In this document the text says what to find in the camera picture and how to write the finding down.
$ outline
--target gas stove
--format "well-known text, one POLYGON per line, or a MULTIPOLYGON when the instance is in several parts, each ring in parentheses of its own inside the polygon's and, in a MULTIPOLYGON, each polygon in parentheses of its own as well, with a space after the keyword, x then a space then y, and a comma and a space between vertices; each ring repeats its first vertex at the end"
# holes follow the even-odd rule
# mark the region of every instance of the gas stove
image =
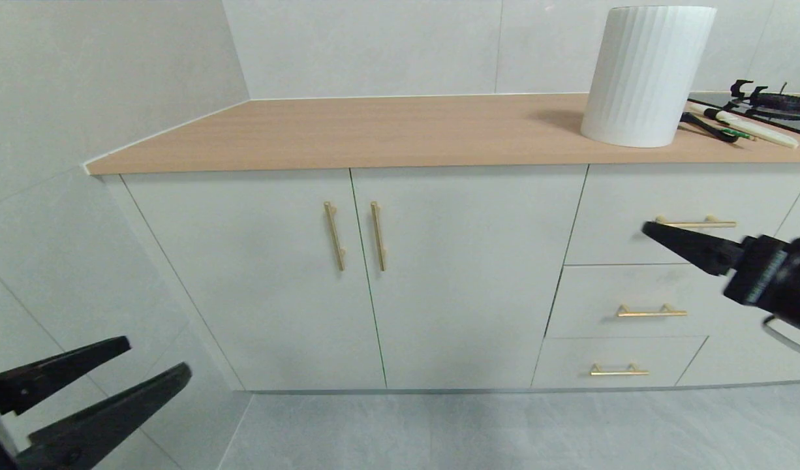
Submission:
POLYGON ((785 84, 779 93, 764 93, 768 87, 758 86, 746 95, 742 88, 751 83, 750 80, 737 80, 731 86, 730 95, 726 92, 696 92, 690 93, 689 99, 800 134, 800 95, 784 95, 785 84))

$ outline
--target drawer handle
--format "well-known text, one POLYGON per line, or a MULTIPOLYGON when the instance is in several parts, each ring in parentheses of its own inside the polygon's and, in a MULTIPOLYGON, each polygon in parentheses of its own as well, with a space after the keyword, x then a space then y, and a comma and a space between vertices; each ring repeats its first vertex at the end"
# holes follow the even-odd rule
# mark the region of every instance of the drawer handle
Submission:
POLYGON ((380 259, 380 271, 386 270, 386 248, 382 246, 382 229, 380 227, 380 206, 376 200, 371 203, 371 218, 374 221, 374 238, 377 239, 377 258, 380 259))
POLYGON ((630 363, 626 371, 604 371, 600 369, 600 365, 594 363, 594 365, 591 366, 589 375, 591 375, 591 377, 607 377, 607 375, 650 375, 650 371, 638 369, 638 364, 635 363, 630 363))
POLYGON ((626 304, 621 304, 621 306, 617 310, 617 316, 619 317, 686 317, 687 311, 686 310, 676 310, 672 307, 672 305, 664 304, 655 312, 633 312, 629 310, 629 307, 626 304))
POLYGON ((331 240, 333 241, 333 247, 335 252, 337 252, 337 266, 339 267, 340 271, 345 270, 345 249, 339 246, 339 233, 337 232, 337 221, 335 220, 335 215, 337 215, 337 208, 333 206, 333 204, 329 202, 325 202, 325 215, 328 216, 328 225, 331 227, 331 240))
POLYGON ((737 226, 734 221, 719 220, 713 216, 705 217, 702 222, 669 222, 663 216, 658 216, 656 217, 656 222, 677 228, 734 228, 737 226))

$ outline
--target cabinet door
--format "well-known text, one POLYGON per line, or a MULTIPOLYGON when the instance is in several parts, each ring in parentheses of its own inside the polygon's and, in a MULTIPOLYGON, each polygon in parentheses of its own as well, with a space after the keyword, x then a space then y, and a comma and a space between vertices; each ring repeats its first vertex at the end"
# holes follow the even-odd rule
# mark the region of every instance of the cabinet door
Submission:
POLYGON ((389 388, 531 385, 584 172, 353 170, 389 388))
POLYGON ((742 241, 771 234, 800 193, 800 164, 592 164, 565 264, 684 262, 641 233, 644 222, 703 222, 742 241))
POLYGON ((247 390, 385 387, 348 170, 125 182, 247 390))
MULTIPOLYGON (((720 331, 707 338, 678 384, 708 386, 800 381, 800 354, 760 328, 768 313, 735 306, 730 324, 721 325, 720 331)), ((774 328, 800 344, 800 330, 780 321, 774 323, 774 328)))

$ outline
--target countertop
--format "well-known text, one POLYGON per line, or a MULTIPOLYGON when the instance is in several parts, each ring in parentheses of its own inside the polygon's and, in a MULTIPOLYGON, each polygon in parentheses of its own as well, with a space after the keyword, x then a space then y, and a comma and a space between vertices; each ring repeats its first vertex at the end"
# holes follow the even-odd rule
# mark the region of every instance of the countertop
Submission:
MULTIPOLYGON (((727 144, 681 124, 666 147, 580 136, 587 95, 247 101, 85 164, 93 175, 586 163, 800 163, 800 148, 727 144)), ((788 131, 800 141, 800 136, 788 131)))

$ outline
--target white vase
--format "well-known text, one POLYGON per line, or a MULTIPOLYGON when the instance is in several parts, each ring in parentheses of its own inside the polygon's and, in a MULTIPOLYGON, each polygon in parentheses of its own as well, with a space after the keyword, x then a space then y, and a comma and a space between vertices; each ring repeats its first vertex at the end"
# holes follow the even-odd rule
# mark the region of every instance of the white vase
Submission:
POLYGON ((681 112, 715 8, 609 10, 580 132, 617 146, 667 146, 681 112))

